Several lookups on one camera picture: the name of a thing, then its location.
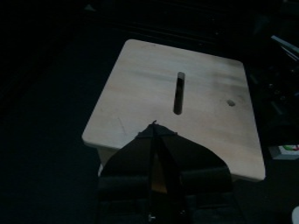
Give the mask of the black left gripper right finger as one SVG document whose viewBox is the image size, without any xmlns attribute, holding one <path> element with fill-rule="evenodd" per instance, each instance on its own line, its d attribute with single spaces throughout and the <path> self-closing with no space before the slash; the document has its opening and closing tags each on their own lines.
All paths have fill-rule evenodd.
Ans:
<svg viewBox="0 0 299 224">
<path fill-rule="evenodd" d="M 175 224 L 246 224 L 230 168 L 205 146 L 157 124 L 154 149 L 163 167 Z"/>
</svg>

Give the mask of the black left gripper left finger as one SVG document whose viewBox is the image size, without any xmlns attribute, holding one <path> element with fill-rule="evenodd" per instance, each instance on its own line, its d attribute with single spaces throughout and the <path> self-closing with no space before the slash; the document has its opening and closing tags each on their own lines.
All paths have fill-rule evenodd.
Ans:
<svg viewBox="0 0 299 224">
<path fill-rule="evenodd" d="M 99 224 L 153 224 L 155 123 L 107 161 L 99 177 Z"/>
</svg>

